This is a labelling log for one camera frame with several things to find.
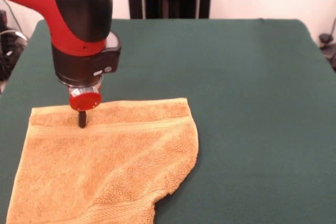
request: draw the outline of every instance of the towel fold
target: towel fold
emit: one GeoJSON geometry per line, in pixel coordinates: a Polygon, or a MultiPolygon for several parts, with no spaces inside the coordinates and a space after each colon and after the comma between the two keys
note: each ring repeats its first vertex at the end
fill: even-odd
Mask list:
{"type": "Polygon", "coordinates": [[[185,98],[33,108],[7,223],[153,223],[198,153],[185,98]]]}

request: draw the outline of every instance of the black cable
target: black cable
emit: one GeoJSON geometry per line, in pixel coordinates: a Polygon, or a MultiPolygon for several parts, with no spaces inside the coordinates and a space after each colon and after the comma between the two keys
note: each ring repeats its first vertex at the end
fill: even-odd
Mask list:
{"type": "Polygon", "coordinates": [[[13,12],[13,10],[12,10],[12,8],[11,8],[11,6],[10,6],[9,3],[7,2],[7,0],[2,0],[2,1],[3,1],[3,2],[7,5],[7,7],[9,8],[9,11],[11,12],[12,17],[14,18],[15,23],[17,24],[17,27],[19,28],[20,32],[23,33],[22,28],[21,28],[19,22],[17,21],[15,15],[14,15],[14,12],[13,12]]]}
{"type": "Polygon", "coordinates": [[[335,19],[334,19],[334,23],[333,23],[333,25],[332,25],[332,29],[331,29],[331,35],[333,35],[333,33],[334,33],[334,31],[335,31],[335,26],[336,26],[336,17],[335,17],[335,19]]]}

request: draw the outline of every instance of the towel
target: towel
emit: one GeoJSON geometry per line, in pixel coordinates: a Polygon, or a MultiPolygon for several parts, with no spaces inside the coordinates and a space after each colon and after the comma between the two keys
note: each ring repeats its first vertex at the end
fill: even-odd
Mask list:
{"type": "Polygon", "coordinates": [[[7,223],[153,223],[197,153],[185,98],[103,103],[84,129],[69,106],[33,108],[7,223]]]}

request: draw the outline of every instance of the cable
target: cable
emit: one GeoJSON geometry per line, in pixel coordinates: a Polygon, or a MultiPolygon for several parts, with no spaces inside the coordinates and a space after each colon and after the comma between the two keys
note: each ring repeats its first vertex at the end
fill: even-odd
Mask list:
{"type": "Polygon", "coordinates": [[[331,35],[333,35],[333,33],[334,33],[334,31],[335,31],[335,26],[336,26],[336,17],[335,17],[335,19],[334,19],[334,23],[333,23],[333,25],[332,25],[332,29],[331,29],[331,35]]]}
{"type": "Polygon", "coordinates": [[[10,6],[9,3],[7,2],[7,0],[2,0],[2,1],[3,1],[3,2],[7,5],[7,7],[9,8],[9,11],[11,12],[12,17],[14,18],[15,23],[17,24],[17,27],[19,28],[19,30],[21,31],[21,33],[23,33],[22,28],[21,28],[19,22],[17,21],[15,15],[14,15],[14,12],[13,12],[13,10],[12,10],[12,8],[11,8],[11,6],[10,6]]]}
{"type": "Polygon", "coordinates": [[[0,36],[7,33],[15,33],[16,36],[20,37],[21,39],[24,39],[25,41],[28,41],[27,37],[23,33],[14,29],[4,30],[0,33],[0,36]]]}

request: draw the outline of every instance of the green tablecloth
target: green tablecloth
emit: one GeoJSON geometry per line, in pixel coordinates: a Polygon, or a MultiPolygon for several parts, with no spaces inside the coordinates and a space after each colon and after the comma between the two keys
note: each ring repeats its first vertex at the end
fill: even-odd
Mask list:
{"type": "MultiPolygon", "coordinates": [[[[296,20],[115,20],[105,101],[187,97],[198,162],[156,223],[336,223],[336,76],[296,20]]],[[[0,99],[0,223],[30,110],[67,104],[40,22],[0,99]]]]}

